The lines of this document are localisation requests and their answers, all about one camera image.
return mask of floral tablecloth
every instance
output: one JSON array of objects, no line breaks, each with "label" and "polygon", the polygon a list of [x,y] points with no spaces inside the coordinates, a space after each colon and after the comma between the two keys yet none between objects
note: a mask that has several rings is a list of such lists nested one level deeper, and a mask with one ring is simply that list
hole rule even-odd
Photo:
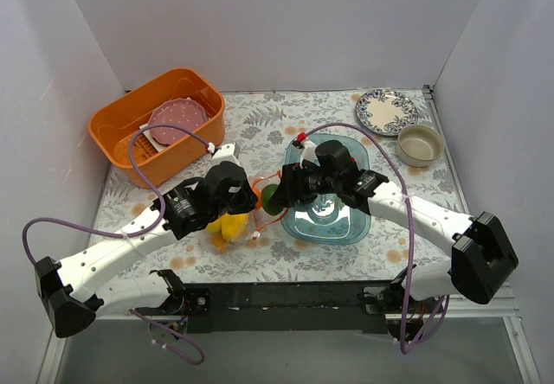
[{"label": "floral tablecloth", "polygon": [[[249,176],[275,171],[284,162],[287,144],[299,132],[330,120],[357,123],[354,106],[364,90],[318,93],[232,93],[225,95],[225,142],[241,146],[240,160]],[[419,123],[435,126],[419,90],[403,91],[417,107]],[[387,163],[366,137],[354,130],[332,132],[360,140],[370,153],[371,168],[391,176]],[[395,138],[377,138],[404,174],[411,195],[461,211],[459,193],[446,156],[428,168],[410,168],[395,155]],[[162,186],[162,192],[190,176],[203,176],[209,156],[189,165]],[[110,170],[100,204],[97,226],[108,231],[123,227],[155,198],[132,185],[125,174]],[[98,241],[93,237],[91,244]],[[171,268],[184,283],[321,281],[394,278],[406,265],[408,232],[391,222],[373,218],[367,237],[349,246],[325,246],[295,240],[280,223],[257,241],[247,241],[219,253],[205,233],[189,235],[164,247],[122,272],[120,278],[145,276],[153,269]],[[440,250],[416,237],[418,265],[444,259]]]}]

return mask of cable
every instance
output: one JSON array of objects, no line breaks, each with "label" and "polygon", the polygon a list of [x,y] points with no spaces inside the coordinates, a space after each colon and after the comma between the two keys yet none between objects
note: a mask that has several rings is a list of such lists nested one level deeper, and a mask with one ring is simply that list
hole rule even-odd
[{"label": "cable", "polygon": [[450,301],[450,298],[446,298],[444,311],[441,314],[441,319],[437,323],[437,325],[426,335],[422,336],[423,332],[425,332],[425,329],[430,321],[433,320],[439,309],[442,307],[442,303],[445,301],[444,297],[441,297],[439,299],[439,302],[434,307],[434,309],[431,311],[431,314],[429,315],[428,321],[419,329],[417,334],[415,335],[414,340],[411,343],[406,342],[406,323],[407,323],[407,317],[408,317],[408,307],[409,307],[409,289],[412,284],[412,271],[414,269],[414,244],[416,242],[416,234],[414,229],[414,215],[412,211],[412,205],[408,198],[408,187],[406,186],[406,182],[404,181],[404,178],[396,165],[392,162],[392,159],[390,159],[387,152],[383,149],[383,146],[381,146],[378,141],[375,139],[375,137],[367,130],[356,126],[356,125],[350,125],[347,123],[340,123],[340,122],[334,122],[334,123],[328,123],[326,125],[321,125],[316,127],[315,129],[312,129],[308,132],[306,132],[306,136],[310,136],[316,131],[321,131],[323,129],[326,129],[328,127],[333,126],[339,126],[339,127],[347,127],[349,129],[354,129],[355,131],[359,131],[364,136],[366,136],[378,149],[379,152],[381,152],[381,155],[383,155],[384,159],[389,164],[392,171],[395,173],[396,177],[398,178],[398,181],[400,182],[400,185],[402,187],[402,192],[405,195],[405,203],[406,203],[406,211],[408,214],[408,231],[409,231],[409,248],[408,248],[408,268],[406,271],[406,287],[404,289],[404,297],[403,297],[403,305],[402,305],[402,317],[400,320],[400,350],[403,354],[407,355],[410,350],[414,348],[415,345],[417,345],[419,342],[425,342],[427,341],[431,336],[435,334],[435,332],[441,327],[442,321],[446,315],[446,311],[448,308],[448,303]]},{"label": "cable", "polygon": [[[156,186],[152,182],[150,182],[150,180],[146,177],[146,175],[143,173],[143,171],[140,170],[139,166],[137,165],[137,161],[135,160],[135,158],[132,154],[132,147],[134,146],[134,143],[137,140],[137,138],[140,135],[142,135],[145,131],[149,131],[150,129],[156,129],[157,127],[167,127],[167,128],[170,128],[170,129],[176,129],[178,131],[183,131],[187,135],[192,136],[198,142],[200,142],[201,144],[206,146],[206,148],[209,147],[209,143],[206,142],[205,139],[199,137],[193,131],[189,131],[188,129],[186,129],[182,126],[177,126],[177,125],[167,125],[167,124],[149,125],[149,126],[143,127],[142,129],[138,130],[132,136],[131,142],[129,143],[129,159],[131,160],[131,165],[137,171],[137,174],[143,179],[143,181],[146,183],[146,185],[148,185],[148,187],[150,187],[150,189],[158,197],[158,199],[160,201],[160,210],[159,210],[158,218],[150,226],[148,226],[146,228],[143,228],[142,230],[135,231],[134,233],[127,233],[126,234],[127,237],[139,237],[142,234],[148,233],[155,226],[157,226],[159,224],[159,222],[164,218],[164,213],[165,213],[164,197],[163,197],[162,193],[160,192],[160,190],[158,188],[156,188]],[[59,218],[52,218],[52,217],[35,218],[35,219],[29,221],[27,224],[25,224],[25,227],[23,227],[23,231],[22,231],[23,250],[25,251],[25,254],[27,254],[27,258],[29,259],[29,261],[31,262],[31,264],[33,266],[36,264],[36,260],[33,257],[33,254],[32,254],[32,252],[30,251],[30,248],[29,248],[29,239],[27,238],[27,232],[37,222],[50,222],[50,223],[53,223],[53,224],[58,224],[60,226],[69,227],[69,228],[72,228],[74,230],[82,231],[82,232],[85,232],[85,233],[101,235],[103,237],[108,237],[110,239],[123,239],[124,238],[123,234],[109,233],[107,231],[101,231],[101,230],[97,230],[95,228],[82,226],[81,224],[76,224],[74,222],[61,220]]]},{"label": "cable", "polygon": [[174,347],[173,345],[168,344],[167,342],[161,341],[159,339],[155,339],[154,341],[156,341],[156,343],[158,345],[161,345],[162,347],[167,348],[169,351],[174,352],[175,354],[179,355],[181,358],[183,358],[185,361],[187,361],[188,363],[190,363],[192,365],[200,365],[206,359],[206,355],[204,354],[204,351],[203,351],[202,347],[200,346],[200,343],[198,343],[195,339],[192,339],[189,336],[185,336],[185,335],[177,332],[176,330],[172,330],[171,328],[165,326],[164,324],[162,324],[160,322],[156,322],[156,321],[154,321],[154,320],[152,320],[148,317],[145,317],[144,315],[138,313],[134,309],[129,310],[129,312],[131,312],[135,317],[138,317],[138,318],[142,319],[143,321],[149,323],[153,327],[160,328],[161,330],[169,332],[174,337],[176,337],[178,339],[183,339],[184,341],[188,342],[190,345],[192,345],[194,347],[194,349],[196,351],[198,351],[198,354],[200,354],[200,360],[195,360],[194,358],[186,355],[181,349],[178,349],[178,348]]}]

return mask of pink plate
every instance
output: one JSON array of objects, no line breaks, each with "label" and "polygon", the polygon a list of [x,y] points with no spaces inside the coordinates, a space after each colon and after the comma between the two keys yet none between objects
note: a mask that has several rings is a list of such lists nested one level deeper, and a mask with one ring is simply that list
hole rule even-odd
[{"label": "pink plate", "polygon": [[[152,112],[148,125],[177,125],[191,131],[208,121],[208,115],[196,101],[191,99],[168,100]],[[151,130],[151,135],[159,144],[174,144],[186,135],[183,131],[158,127]]]}]

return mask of green ball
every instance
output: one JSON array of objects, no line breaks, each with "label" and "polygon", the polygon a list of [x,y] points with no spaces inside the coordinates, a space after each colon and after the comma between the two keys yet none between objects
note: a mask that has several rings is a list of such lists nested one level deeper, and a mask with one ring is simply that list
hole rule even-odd
[{"label": "green ball", "polygon": [[268,213],[269,215],[277,215],[280,214],[283,210],[283,207],[270,207],[269,206],[269,200],[274,195],[275,191],[277,190],[278,185],[272,183],[267,185],[262,191],[261,191],[261,206],[263,207],[264,211]]}]

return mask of gray floor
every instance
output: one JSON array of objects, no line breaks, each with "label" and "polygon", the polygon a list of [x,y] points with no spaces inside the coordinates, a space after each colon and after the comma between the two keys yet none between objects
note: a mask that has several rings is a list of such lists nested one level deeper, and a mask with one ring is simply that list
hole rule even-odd
[{"label": "gray floor", "polygon": [[449,318],[408,356],[387,336],[356,331],[195,337],[207,355],[200,367],[152,345],[148,327],[138,320],[100,320],[68,339],[56,382],[522,382],[501,318]]}]

